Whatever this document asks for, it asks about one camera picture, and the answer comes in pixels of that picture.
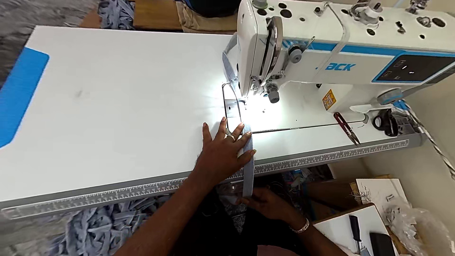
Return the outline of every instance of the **hand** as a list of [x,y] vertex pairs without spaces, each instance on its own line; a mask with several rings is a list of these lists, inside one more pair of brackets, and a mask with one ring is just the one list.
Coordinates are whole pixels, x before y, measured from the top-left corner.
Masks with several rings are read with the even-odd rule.
[[272,220],[283,220],[295,230],[301,229],[306,219],[297,210],[266,188],[253,189],[252,198],[241,198],[242,203]]
[[197,176],[199,184],[206,184],[210,189],[239,171],[256,153],[256,150],[252,149],[237,157],[239,150],[251,138],[251,132],[242,135],[237,140],[244,127],[244,124],[240,123],[232,132],[235,141],[230,136],[225,138],[226,122],[227,119],[223,117],[214,140],[212,140],[208,125],[206,123],[203,124],[202,152],[196,161],[194,170],[189,176],[189,178]]

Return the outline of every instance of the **ruler strip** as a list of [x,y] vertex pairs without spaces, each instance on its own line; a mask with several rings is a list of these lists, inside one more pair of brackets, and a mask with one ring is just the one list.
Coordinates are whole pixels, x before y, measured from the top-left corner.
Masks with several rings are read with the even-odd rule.
[[[314,156],[302,157],[291,160],[284,160],[269,164],[260,164],[254,166],[254,174],[262,174],[272,171],[280,171],[291,168],[304,167],[311,164],[323,164],[332,160],[340,160],[353,156],[361,156],[375,152],[381,152],[396,148],[405,148],[409,145],[409,140],[401,140],[396,142],[383,143],[373,146],[366,146],[361,148],[353,148],[341,150],[337,152],[330,152],[326,154],[318,154]],[[243,171],[240,170],[228,179],[243,177]],[[116,200],[133,200],[138,196],[147,197],[153,196],[157,193],[172,192],[178,189],[186,178],[172,179],[139,186],[132,186],[122,189],[113,189],[102,191],[98,193],[91,193],[86,195],[72,196],[62,199],[49,200],[45,202],[38,202],[33,204],[19,205],[13,207],[3,208],[1,213],[10,220],[37,216],[41,214],[52,213],[60,210],[71,210],[77,207],[97,207],[100,203],[109,203]]]

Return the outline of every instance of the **silver ring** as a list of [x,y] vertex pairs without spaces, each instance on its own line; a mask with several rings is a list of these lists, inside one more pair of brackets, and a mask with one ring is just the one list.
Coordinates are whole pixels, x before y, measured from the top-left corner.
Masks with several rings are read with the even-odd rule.
[[236,139],[232,134],[228,134],[228,136],[231,137],[234,140],[234,142],[236,142]]

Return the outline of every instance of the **warning sticker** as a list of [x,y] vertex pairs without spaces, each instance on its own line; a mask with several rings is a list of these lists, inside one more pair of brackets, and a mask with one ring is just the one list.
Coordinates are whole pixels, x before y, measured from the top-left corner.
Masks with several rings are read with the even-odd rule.
[[332,92],[332,89],[329,90],[329,92],[324,96],[322,99],[322,103],[324,103],[324,108],[325,110],[329,110],[329,108],[335,104],[337,100],[335,99],[335,96]]

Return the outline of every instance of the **silver bracelet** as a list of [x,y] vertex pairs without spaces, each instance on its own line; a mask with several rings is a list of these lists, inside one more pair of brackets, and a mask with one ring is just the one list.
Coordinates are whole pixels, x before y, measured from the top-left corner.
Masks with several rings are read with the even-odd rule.
[[291,227],[289,227],[289,228],[290,228],[294,233],[297,233],[297,234],[300,234],[300,233],[304,232],[304,231],[307,230],[307,228],[310,226],[310,221],[309,221],[307,218],[305,218],[305,219],[307,220],[307,223],[305,223],[305,225],[304,225],[301,229],[299,229],[299,230],[294,230],[294,229],[291,228]]

